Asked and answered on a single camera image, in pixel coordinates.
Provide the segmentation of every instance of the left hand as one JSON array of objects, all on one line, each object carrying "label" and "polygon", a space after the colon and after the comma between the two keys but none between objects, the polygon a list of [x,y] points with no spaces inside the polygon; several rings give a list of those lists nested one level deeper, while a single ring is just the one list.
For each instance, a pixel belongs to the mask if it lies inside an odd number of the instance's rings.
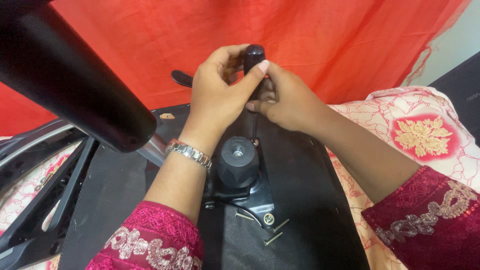
[{"label": "left hand", "polygon": [[254,66],[238,83],[243,53],[249,44],[225,46],[214,51],[193,77],[190,115],[179,141],[211,156],[218,140],[240,115],[248,98],[265,78],[270,62]]}]

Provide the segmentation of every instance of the metal pin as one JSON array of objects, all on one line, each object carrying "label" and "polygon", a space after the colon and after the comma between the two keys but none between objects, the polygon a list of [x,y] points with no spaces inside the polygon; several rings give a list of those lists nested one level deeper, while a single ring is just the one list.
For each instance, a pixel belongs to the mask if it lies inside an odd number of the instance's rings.
[{"label": "metal pin", "polygon": [[235,213],[235,217],[241,217],[241,218],[248,219],[248,220],[251,220],[251,221],[254,220],[252,217],[246,216],[246,215],[244,215],[244,214],[240,214],[238,210],[237,210],[237,212]]},{"label": "metal pin", "polygon": [[272,228],[273,232],[274,232],[274,233],[277,233],[278,230],[280,230],[280,228],[283,227],[283,225],[285,225],[285,224],[286,224],[287,222],[289,222],[289,221],[290,221],[290,219],[286,219],[284,222],[280,223],[280,225],[278,225],[277,227]]},{"label": "metal pin", "polygon": [[264,241],[265,246],[268,246],[271,242],[273,242],[275,239],[277,239],[282,234],[283,234],[283,232],[280,232],[279,234],[276,234],[274,237],[270,238],[268,241]]}]

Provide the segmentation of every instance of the maroon sleeve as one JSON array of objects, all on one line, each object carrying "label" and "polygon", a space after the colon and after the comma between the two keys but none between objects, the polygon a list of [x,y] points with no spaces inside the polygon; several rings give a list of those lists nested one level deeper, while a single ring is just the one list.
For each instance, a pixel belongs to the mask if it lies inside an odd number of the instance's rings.
[{"label": "maroon sleeve", "polygon": [[199,270],[202,245],[198,229],[184,215],[142,201],[85,269]]},{"label": "maroon sleeve", "polygon": [[409,269],[478,269],[479,205],[477,192],[423,166],[362,215]]}]

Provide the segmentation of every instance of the metal link bracelet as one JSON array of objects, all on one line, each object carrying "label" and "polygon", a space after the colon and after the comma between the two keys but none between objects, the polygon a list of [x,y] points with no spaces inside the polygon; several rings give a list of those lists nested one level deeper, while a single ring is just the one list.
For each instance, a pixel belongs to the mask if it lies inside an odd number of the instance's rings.
[{"label": "metal link bracelet", "polygon": [[210,169],[210,167],[212,166],[212,161],[210,160],[210,158],[198,151],[197,149],[173,138],[170,143],[168,144],[168,148],[167,148],[167,153],[170,153],[171,151],[175,151],[175,152],[178,152],[188,158],[190,158],[191,160],[199,163],[200,165],[204,166],[205,168],[207,168],[207,170]]}]

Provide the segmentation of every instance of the red curtain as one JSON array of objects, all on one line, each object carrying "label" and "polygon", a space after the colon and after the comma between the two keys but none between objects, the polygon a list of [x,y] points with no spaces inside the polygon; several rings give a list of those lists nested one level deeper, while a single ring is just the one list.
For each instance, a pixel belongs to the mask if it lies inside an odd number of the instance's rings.
[{"label": "red curtain", "polygon": [[[53,6],[150,109],[188,103],[193,75],[223,45],[257,43],[324,102],[399,86],[471,0],[56,0]],[[55,116],[0,85],[0,135]]]}]

